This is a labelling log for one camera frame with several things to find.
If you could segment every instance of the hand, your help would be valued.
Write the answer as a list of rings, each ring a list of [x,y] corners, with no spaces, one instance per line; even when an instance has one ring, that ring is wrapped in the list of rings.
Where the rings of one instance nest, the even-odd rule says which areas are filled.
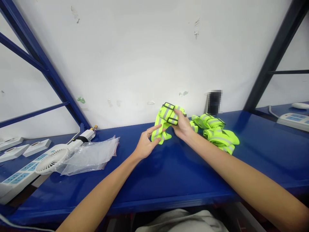
[[[193,131],[189,119],[183,115],[179,110],[174,109],[174,112],[178,115],[178,125],[172,126],[174,128],[175,134],[182,140],[185,140],[191,135]]]
[[[159,144],[161,138],[156,138],[153,142],[151,142],[149,138],[152,132],[154,132],[161,126],[162,124],[153,126],[142,133],[141,138],[139,139],[139,142],[135,148],[135,151],[132,153],[133,156],[138,159],[144,159],[150,155],[154,147]]]

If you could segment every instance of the plastic bag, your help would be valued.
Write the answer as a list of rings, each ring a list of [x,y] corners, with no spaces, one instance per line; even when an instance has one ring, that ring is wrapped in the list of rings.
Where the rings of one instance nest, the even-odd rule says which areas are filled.
[[[75,174],[96,171],[105,168],[107,162],[116,156],[119,139],[110,138],[103,142],[87,142],[75,148],[74,152],[68,156],[57,170],[61,175],[72,176]]]

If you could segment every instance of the electrical cable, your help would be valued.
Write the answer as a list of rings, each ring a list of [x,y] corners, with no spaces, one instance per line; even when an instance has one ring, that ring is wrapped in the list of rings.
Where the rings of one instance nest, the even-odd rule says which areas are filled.
[[[275,113],[273,113],[273,112],[271,111],[271,105],[268,106],[268,112],[269,112],[270,114],[272,114],[273,116],[275,116],[276,118],[279,118],[278,115],[276,115]]]
[[[55,232],[54,230],[51,229],[40,229],[36,227],[26,227],[26,226],[19,226],[11,223],[8,219],[6,219],[2,214],[0,214],[0,219],[7,225],[14,227],[14,228],[19,228],[19,229],[31,229],[31,230],[38,230],[38,231],[48,231],[48,232]]]
[[[79,133],[80,132],[77,132],[76,135],[74,135],[73,138],[69,142],[67,142],[66,144],[69,144],[73,139],[75,139],[75,137],[78,136]]]

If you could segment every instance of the left hand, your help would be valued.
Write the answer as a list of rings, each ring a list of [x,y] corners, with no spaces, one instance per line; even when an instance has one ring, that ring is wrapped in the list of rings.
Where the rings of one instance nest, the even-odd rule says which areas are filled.
[[[139,142],[135,148],[135,151],[132,153],[133,156],[138,159],[144,159],[150,155],[154,147],[159,144],[161,138],[156,138],[153,142],[151,142],[149,138],[152,132],[154,132],[161,126],[161,124],[153,126],[142,133],[141,138],[139,139]]]

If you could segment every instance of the white wall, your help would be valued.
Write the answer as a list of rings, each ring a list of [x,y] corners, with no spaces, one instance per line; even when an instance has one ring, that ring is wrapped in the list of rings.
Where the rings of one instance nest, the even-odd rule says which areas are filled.
[[[303,19],[278,68],[309,69],[309,13]],[[274,75],[258,107],[309,101],[309,74]]]
[[[1,14],[0,32],[25,51]],[[59,103],[61,100],[42,73],[0,44],[0,121]],[[38,138],[78,130],[79,126],[64,107],[0,128],[0,139]]]
[[[212,89],[241,110],[291,0],[15,3],[89,122],[112,128],[153,122],[166,101],[201,114]]]

